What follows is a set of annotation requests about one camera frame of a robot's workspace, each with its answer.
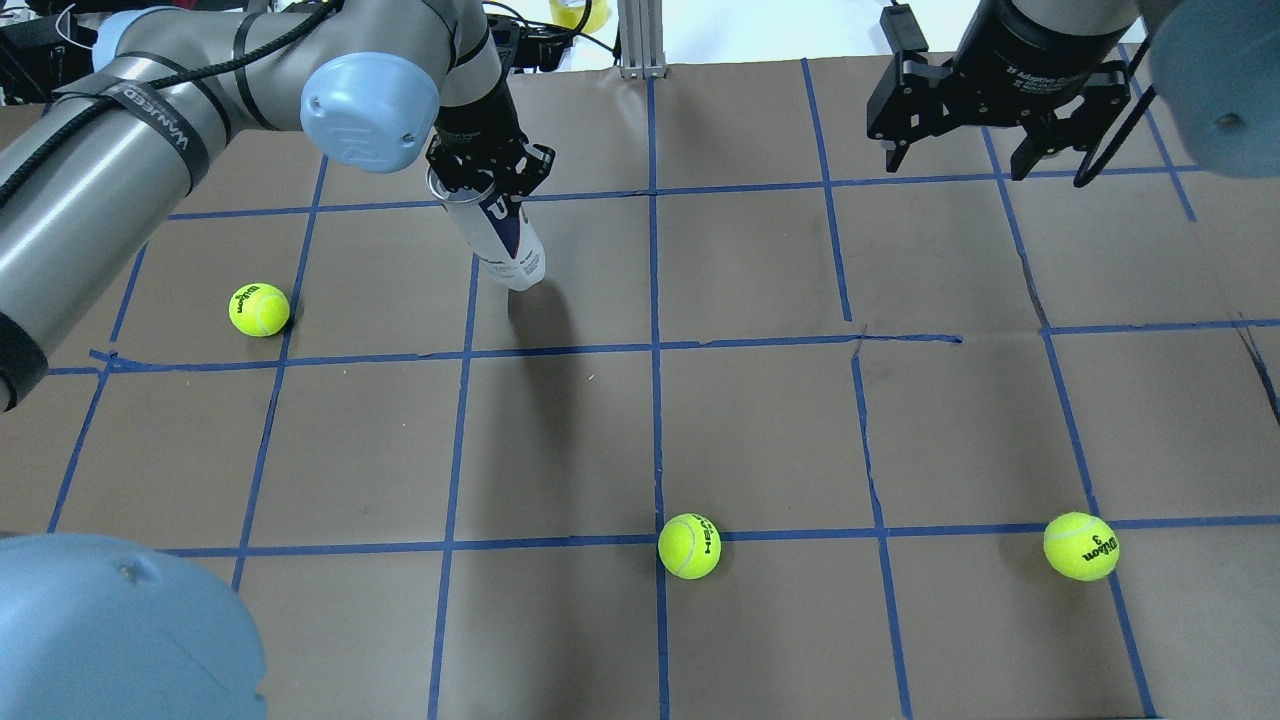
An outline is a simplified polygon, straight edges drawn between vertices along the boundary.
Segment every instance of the metal post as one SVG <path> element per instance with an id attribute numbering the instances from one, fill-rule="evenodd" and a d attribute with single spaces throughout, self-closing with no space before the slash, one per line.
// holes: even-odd
<path id="1" fill-rule="evenodd" d="M 667 77 L 667 55 L 662 51 L 662 0 L 620 0 L 618 5 L 622 77 Z"/>

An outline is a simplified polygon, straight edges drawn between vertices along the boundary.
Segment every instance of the blue joint cap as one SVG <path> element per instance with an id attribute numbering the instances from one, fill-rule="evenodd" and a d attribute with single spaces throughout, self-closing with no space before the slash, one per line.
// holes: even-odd
<path id="1" fill-rule="evenodd" d="M 302 86 L 302 129 L 325 155 L 370 173 L 413 164 L 440 111 L 426 70 L 398 55 L 352 53 Z"/>
<path id="2" fill-rule="evenodd" d="M 120 46 L 120 38 L 124 37 L 129 26 L 132 26 L 142 15 L 157 13 L 160 10 L 182 10 L 182 8 L 161 5 L 157 8 L 147 8 L 145 10 L 124 10 L 122 13 L 114 13 L 102 20 L 102 26 L 97 28 L 97 41 L 93 42 L 93 50 L 91 54 L 93 59 L 93 72 L 101 72 L 102 68 L 115 59 L 115 53 Z"/>

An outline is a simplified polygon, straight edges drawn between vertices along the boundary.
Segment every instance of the tennis ball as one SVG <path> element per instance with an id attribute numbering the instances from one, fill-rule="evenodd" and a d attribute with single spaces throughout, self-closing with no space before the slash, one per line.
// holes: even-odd
<path id="1" fill-rule="evenodd" d="M 1120 561 L 1120 542 L 1101 519 L 1084 512 L 1059 515 L 1044 528 L 1044 557 L 1073 580 L 1097 580 Z"/>
<path id="2" fill-rule="evenodd" d="M 701 515 L 676 515 L 658 536 L 658 557 L 671 574 L 696 580 L 719 562 L 719 532 Z"/>
<path id="3" fill-rule="evenodd" d="M 273 336 L 289 322 L 289 299 L 275 286 L 251 283 L 232 295 L 227 314 L 250 337 Z"/>

